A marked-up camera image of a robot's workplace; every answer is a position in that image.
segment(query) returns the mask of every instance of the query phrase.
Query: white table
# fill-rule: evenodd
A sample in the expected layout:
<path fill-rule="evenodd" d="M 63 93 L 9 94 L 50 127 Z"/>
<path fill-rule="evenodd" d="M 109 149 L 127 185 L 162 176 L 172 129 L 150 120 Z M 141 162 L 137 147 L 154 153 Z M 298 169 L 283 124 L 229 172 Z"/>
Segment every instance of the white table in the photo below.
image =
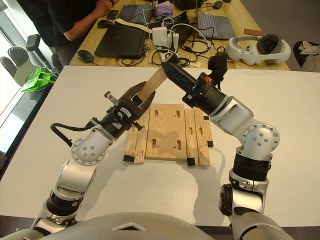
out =
<path fill-rule="evenodd" d="M 66 66 L 0 182 L 0 214 L 35 218 L 49 196 L 62 164 L 70 157 L 70 148 L 51 132 L 50 124 L 82 127 L 92 117 L 101 119 L 111 106 L 104 98 L 107 91 L 120 97 L 155 71 L 149 67 Z M 209 73 L 207 69 L 187 71 L 194 77 Z M 221 87 L 225 94 L 247 105 L 256 119 L 280 132 L 268 174 L 265 214 L 284 227 L 320 225 L 320 74 L 229 69 Z M 182 103 L 183 95 L 166 80 L 153 102 Z M 64 132 L 73 140 L 82 136 Z M 228 219 L 218 210 L 219 193 L 221 185 L 229 182 L 239 143 L 213 124 L 212 132 L 215 148 L 211 151 L 212 166 L 207 169 L 155 160 L 127 165 L 123 163 L 123 134 L 98 166 L 77 219 L 116 212 L 155 212 L 197 225 L 227 226 Z"/>

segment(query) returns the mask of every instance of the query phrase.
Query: purple object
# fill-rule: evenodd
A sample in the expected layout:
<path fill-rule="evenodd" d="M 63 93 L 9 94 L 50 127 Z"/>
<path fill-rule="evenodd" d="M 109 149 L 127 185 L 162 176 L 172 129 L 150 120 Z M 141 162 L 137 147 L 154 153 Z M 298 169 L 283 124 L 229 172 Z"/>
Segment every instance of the purple object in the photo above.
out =
<path fill-rule="evenodd" d="M 154 8 L 154 17 L 157 18 L 159 16 L 168 16 L 168 17 L 172 17 L 172 7 L 168 6 L 168 5 L 162 5 L 162 6 L 156 6 Z"/>

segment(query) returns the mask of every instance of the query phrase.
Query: person's arm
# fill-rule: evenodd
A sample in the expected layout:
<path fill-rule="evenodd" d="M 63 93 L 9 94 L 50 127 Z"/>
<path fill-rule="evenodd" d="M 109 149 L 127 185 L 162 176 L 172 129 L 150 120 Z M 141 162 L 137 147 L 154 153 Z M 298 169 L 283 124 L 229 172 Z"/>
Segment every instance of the person's arm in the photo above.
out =
<path fill-rule="evenodd" d="M 109 9 L 110 8 L 109 6 L 107 6 L 105 0 L 97 1 L 95 9 L 80 21 L 75 22 L 73 28 L 63 33 L 64 36 L 69 41 L 73 41 L 81 37 L 89 30 L 89 28 L 95 23 L 98 18 L 106 16 Z"/>

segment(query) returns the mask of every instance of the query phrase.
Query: computer mouse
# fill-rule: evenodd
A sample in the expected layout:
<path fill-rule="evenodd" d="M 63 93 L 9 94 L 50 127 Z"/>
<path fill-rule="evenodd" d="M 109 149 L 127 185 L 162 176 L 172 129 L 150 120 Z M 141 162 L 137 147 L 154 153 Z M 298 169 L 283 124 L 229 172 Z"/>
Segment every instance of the computer mouse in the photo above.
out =
<path fill-rule="evenodd" d="M 79 50 L 76 55 L 78 58 L 80 58 L 82 61 L 84 61 L 86 64 L 92 63 L 95 57 L 88 52 L 87 50 Z"/>
<path fill-rule="evenodd" d="M 98 22 L 99 29 L 107 29 L 110 25 L 113 25 L 112 21 L 109 20 L 101 20 Z"/>
<path fill-rule="evenodd" d="M 213 4 L 213 8 L 214 9 L 219 9 L 221 8 L 222 6 L 222 1 L 216 1 L 214 4 Z"/>

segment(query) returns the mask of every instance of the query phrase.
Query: smartphone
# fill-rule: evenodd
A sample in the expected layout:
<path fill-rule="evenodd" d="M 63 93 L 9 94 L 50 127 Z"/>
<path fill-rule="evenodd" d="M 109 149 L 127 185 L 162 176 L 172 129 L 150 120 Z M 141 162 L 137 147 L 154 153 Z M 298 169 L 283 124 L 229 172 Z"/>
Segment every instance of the smartphone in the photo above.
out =
<path fill-rule="evenodd" d="M 118 16 L 118 10 L 111 10 L 108 12 L 108 15 L 106 16 L 106 19 L 116 19 Z"/>
<path fill-rule="evenodd" d="M 260 30 L 253 30 L 253 29 L 244 29 L 244 34 L 252 35 L 252 36 L 264 36 L 264 32 Z"/>

